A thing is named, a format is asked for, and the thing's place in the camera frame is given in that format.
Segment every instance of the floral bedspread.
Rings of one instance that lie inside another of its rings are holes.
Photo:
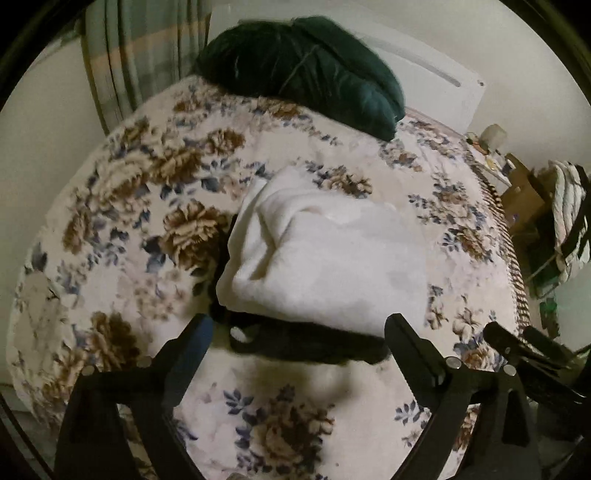
[[[207,312],[220,234],[253,177],[287,164],[320,189],[390,202],[420,224],[430,285],[419,334],[471,368],[498,367],[484,325],[515,331],[528,312],[498,197],[473,162],[462,140],[411,115],[388,143],[297,105],[184,79],[116,129],[49,210],[11,316],[19,396],[57,430],[85,365],[130,368]],[[222,330],[175,410],[178,435],[209,479],[385,480],[427,423],[392,358],[372,366],[240,356]],[[476,415],[471,407],[443,477]],[[153,478],[133,425],[129,442]]]

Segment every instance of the curtain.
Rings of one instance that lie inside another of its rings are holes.
[[[210,0],[96,0],[83,44],[104,129],[191,73],[207,41]]]

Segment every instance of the brown flower pattern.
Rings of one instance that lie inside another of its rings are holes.
[[[285,100],[267,99],[260,97],[256,102],[257,108],[267,111],[274,118],[282,120],[291,120],[295,116],[301,115],[302,110],[296,103],[286,102]]]
[[[369,179],[348,172],[344,166],[333,168],[322,175],[319,186],[326,190],[338,190],[357,198],[364,198],[374,190]]]
[[[427,312],[427,321],[431,330],[437,330],[443,326],[443,323],[449,322],[449,319],[443,314],[441,306],[431,304]]]
[[[479,262],[490,259],[491,250],[486,249],[485,240],[480,232],[467,227],[460,227],[457,230],[456,236],[464,252]]]
[[[383,142],[379,149],[379,157],[390,168],[401,166],[412,168],[414,171],[423,170],[417,162],[417,155],[405,150],[404,144],[399,139],[394,139],[391,142]]]
[[[205,152],[210,155],[232,155],[236,149],[244,146],[244,135],[231,128],[218,129],[207,135]]]
[[[90,236],[91,231],[90,210],[86,206],[76,209],[61,239],[64,250],[74,255],[80,253],[82,243]]]
[[[462,205],[466,204],[467,202],[466,192],[462,189],[441,190],[439,192],[435,192],[435,197],[437,197],[443,204],[447,203],[450,205]]]
[[[476,424],[476,418],[478,417],[478,411],[480,407],[478,405],[471,405],[468,407],[466,417],[460,427],[460,433],[457,435],[456,441],[453,444],[453,451],[466,450],[468,443],[470,442],[470,435]]]
[[[413,119],[401,125],[401,130],[410,132],[417,137],[417,143],[424,145],[438,152],[443,157],[452,160],[464,159],[466,150],[461,142],[450,142],[447,135],[444,135],[433,125],[422,120]]]
[[[53,411],[63,412],[78,375],[88,362],[88,351],[62,343],[61,352],[54,357],[55,379],[41,389],[44,404]]]
[[[179,268],[209,268],[219,256],[219,235],[227,226],[228,218],[215,207],[191,200],[164,218],[160,248]]]
[[[142,117],[134,122],[130,127],[126,127],[119,139],[119,145],[124,150],[139,146],[142,137],[150,130],[150,122],[146,117]]]
[[[189,295],[175,285],[179,278],[179,270],[174,269],[164,278],[150,276],[134,285],[135,302],[143,319],[166,322],[176,308],[184,305]]]
[[[491,365],[490,354],[491,348],[487,344],[481,343],[475,349],[463,352],[460,358],[467,367],[474,370],[484,370]]]
[[[87,345],[97,368],[110,372],[133,367],[139,357],[139,348],[131,326],[121,314],[113,312],[107,316],[103,312],[94,312],[91,321]]]
[[[152,162],[150,180],[168,186],[190,183],[201,167],[201,157],[201,151],[196,148],[166,149],[162,157]]]
[[[232,200],[238,200],[246,193],[246,185],[230,175],[220,178],[220,187],[221,191],[227,193]]]
[[[125,158],[101,161],[96,166],[96,181],[89,199],[98,208],[108,208],[113,202],[126,201],[148,179],[150,159],[133,152]]]
[[[197,99],[179,100],[173,107],[173,112],[195,112],[201,108],[201,102]]]
[[[335,423],[328,410],[305,400],[296,401],[294,387],[288,384],[254,416],[247,412],[245,417],[253,425],[236,429],[241,437],[236,444],[241,449],[248,445],[248,453],[239,458],[239,463],[249,463],[249,472],[261,468],[279,474],[294,472],[301,479],[313,478],[322,436],[332,434]]]

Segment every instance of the white garment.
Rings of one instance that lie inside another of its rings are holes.
[[[216,286],[221,305],[290,322],[384,336],[402,313],[425,323],[424,241],[388,204],[319,190],[286,167],[253,180]]]
[[[579,271],[589,262],[590,249],[587,242],[583,248],[583,254],[579,258],[580,238],[587,231],[587,222],[579,233],[577,246],[566,258],[563,257],[561,246],[568,237],[574,221],[579,214],[581,204],[585,198],[585,190],[581,185],[579,172],[571,164],[564,164],[551,160],[550,165],[556,171],[556,189],[552,211],[554,215],[554,230],[556,234],[556,264],[560,270],[559,281],[566,282],[569,278],[576,276]]]

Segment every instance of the striped fabric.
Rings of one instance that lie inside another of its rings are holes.
[[[530,325],[530,307],[527,301],[527,293],[525,292],[525,285],[523,282],[523,277],[521,276],[519,262],[517,260],[517,256],[515,255],[515,249],[513,247],[513,242],[511,241],[511,236],[509,235],[509,229],[507,227],[503,210],[503,203],[496,189],[485,178],[485,176],[482,174],[482,171],[475,166],[471,168],[474,174],[478,177],[484,200],[488,205],[488,208],[490,208],[491,213],[493,214],[493,217],[499,226],[502,239],[502,249],[506,255],[505,261],[507,262],[509,277],[511,278],[513,286],[513,301],[515,303],[516,314],[515,318],[519,332],[521,333],[525,327]]]
[[[210,0],[96,0],[83,44],[103,127],[189,75],[207,41]]]

